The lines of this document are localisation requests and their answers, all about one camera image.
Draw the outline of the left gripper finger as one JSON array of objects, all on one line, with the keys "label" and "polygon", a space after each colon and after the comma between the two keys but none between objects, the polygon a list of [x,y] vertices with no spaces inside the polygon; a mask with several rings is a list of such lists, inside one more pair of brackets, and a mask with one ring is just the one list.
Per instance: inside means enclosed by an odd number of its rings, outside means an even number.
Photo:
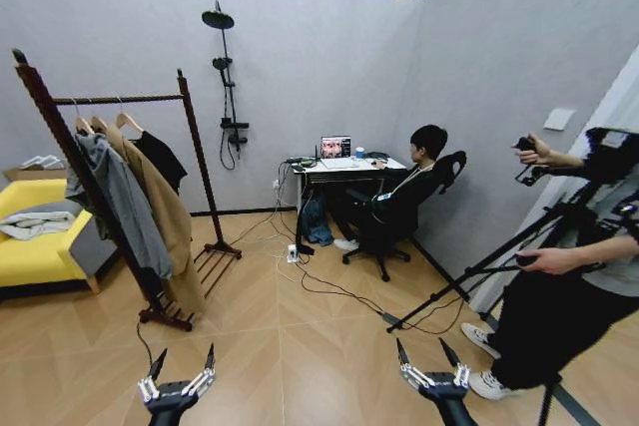
[{"label": "left gripper finger", "polygon": [[204,369],[185,387],[186,395],[204,395],[215,381],[215,344],[210,345]]},{"label": "left gripper finger", "polygon": [[161,354],[152,361],[148,375],[138,381],[139,393],[144,404],[156,401],[161,396],[160,390],[156,384],[156,379],[163,368],[166,355],[167,349],[164,349]]}]

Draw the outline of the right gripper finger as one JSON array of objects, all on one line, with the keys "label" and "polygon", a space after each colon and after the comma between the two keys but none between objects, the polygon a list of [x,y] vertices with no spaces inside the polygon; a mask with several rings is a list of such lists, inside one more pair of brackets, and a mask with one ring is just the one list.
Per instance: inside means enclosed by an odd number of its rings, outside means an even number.
[{"label": "right gripper finger", "polygon": [[408,356],[400,340],[397,341],[397,354],[399,361],[399,370],[403,379],[413,389],[428,389],[429,383],[426,379],[426,376],[410,364]]},{"label": "right gripper finger", "polygon": [[446,343],[443,338],[440,338],[439,342],[448,362],[454,368],[452,380],[453,384],[456,387],[467,389],[469,386],[470,368],[460,360],[456,352]]}]

